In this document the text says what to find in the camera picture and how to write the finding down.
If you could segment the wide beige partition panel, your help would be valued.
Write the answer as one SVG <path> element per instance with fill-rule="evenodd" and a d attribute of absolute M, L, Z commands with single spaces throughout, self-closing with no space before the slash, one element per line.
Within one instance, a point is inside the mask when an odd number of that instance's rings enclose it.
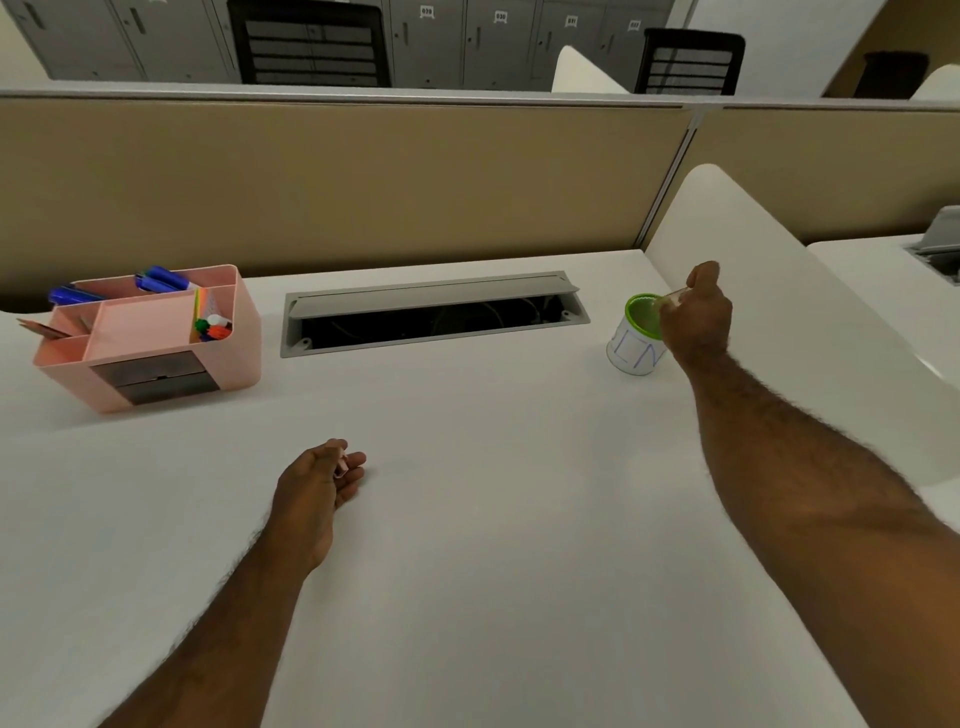
<path fill-rule="evenodd" d="M 0 296 L 630 248 L 693 120 L 553 94 L 0 90 Z"/>

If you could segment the row of grey lockers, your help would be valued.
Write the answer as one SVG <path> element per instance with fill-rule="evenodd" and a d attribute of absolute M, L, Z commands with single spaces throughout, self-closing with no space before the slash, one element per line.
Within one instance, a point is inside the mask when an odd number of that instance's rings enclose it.
<path fill-rule="evenodd" d="M 676 0 L 378 2 L 392 88 L 545 91 L 574 46 L 629 90 Z M 226 0 L 0 0 L 51 80 L 241 84 Z"/>

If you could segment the person's right forearm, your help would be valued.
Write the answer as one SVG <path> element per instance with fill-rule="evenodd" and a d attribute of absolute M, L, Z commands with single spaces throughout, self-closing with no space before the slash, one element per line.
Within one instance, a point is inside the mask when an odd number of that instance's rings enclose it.
<path fill-rule="evenodd" d="M 870 728 L 960 728 L 960 534 L 726 351 L 685 353 L 726 515 Z"/>

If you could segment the person's right hand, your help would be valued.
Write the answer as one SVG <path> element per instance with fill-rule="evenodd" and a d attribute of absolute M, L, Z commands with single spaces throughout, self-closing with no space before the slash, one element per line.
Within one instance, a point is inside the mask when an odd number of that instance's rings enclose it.
<path fill-rule="evenodd" d="M 662 316 L 660 311 L 661 308 L 658 312 L 662 339 L 686 374 L 708 368 L 729 354 L 733 305 L 722 290 L 720 316 Z"/>

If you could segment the dark office chair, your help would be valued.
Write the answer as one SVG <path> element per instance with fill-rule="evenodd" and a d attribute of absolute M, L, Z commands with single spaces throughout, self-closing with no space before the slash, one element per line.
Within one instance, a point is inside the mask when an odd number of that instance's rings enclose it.
<path fill-rule="evenodd" d="M 915 51 L 874 51 L 864 54 L 863 61 L 854 99 L 909 100 L 930 67 L 930 56 Z"/>

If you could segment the black mesh office chair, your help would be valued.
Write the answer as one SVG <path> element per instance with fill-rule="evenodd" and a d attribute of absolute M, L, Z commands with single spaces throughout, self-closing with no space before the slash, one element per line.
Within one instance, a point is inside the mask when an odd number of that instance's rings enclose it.
<path fill-rule="evenodd" d="M 744 36 L 722 31 L 648 28 L 632 93 L 733 96 L 746 53 Z"/>
<path fill-rule="evenodd" d="M 378 2 L 225 0 L 242 84 L 349 89 L 393 86 Z"/>

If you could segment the white cup with green rim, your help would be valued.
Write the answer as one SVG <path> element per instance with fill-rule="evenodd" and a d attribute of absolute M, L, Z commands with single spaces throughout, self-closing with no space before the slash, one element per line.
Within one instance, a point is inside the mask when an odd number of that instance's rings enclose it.
<path fill-rule="evenodd" d="M 623 317 L 606 345 L 606 357 L 617 370 L 631 376 L 647 376 L 667 354 L 659 312 L 662 297 L 638 294 L 624 306 Z"/>

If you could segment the white desk side divider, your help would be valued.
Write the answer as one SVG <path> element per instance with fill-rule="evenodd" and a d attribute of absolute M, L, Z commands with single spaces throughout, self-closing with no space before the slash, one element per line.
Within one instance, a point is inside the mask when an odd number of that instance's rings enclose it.
<path fill-rule="evenodd" d="M 678 187 L 645 254 L 678 288 L 720 264 L 732 355 L 918 488 L 960 478 L 960 389 L 720 167 Z"/>
<path fill-rule="evenodd" d="M 564 46 L 558 53 L 550 92 L 592 95 L 632 93 L 572 45 Z"/>
<path fill-rule="evenodd" d="M 933 71 L 914 92 L 912 102 L 960 103 L 960 63 Z"/>

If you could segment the person's left forearm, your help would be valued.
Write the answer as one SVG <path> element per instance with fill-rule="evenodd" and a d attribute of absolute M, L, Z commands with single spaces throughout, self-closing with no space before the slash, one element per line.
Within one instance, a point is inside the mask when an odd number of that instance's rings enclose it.
<path fill-rule="evenodd" d="M 179 644 L 98 728 L 260 728 L 306 577 L 332 531 L 260 532 Z"/>

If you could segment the pink desk organizer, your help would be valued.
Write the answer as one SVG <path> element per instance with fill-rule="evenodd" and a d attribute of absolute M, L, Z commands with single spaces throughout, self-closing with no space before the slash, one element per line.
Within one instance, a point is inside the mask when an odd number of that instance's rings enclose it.
<path fill-rule="evenodd" d="M 258 384 L 262 376 L 261 317 L 233 264 L 173 271 L 195 288 L 152 294 L 135 274 L 68 284 L 106 297 L 54 306 L 47 325 L 74 334 L 43 340 L 31 364 L 100 414 Z M 191 336 L 195 319 L 219 314 L 233 324 L 222 341 Z"/>

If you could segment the person's left hand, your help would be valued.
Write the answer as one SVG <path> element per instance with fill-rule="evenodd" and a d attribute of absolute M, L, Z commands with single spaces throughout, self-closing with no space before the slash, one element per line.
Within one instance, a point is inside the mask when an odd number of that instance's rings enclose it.
<path fill-rule="evenodd" d="M 345 450 L 350 470 L 340 479 L 334 479 L 333 469 L 308 467 L 302 452 L 277 480 L 259 541 L 276 564 L 301 579 L 327 558 L 334 517 L 358 495 L 365 478 L 366 453 Z"/>

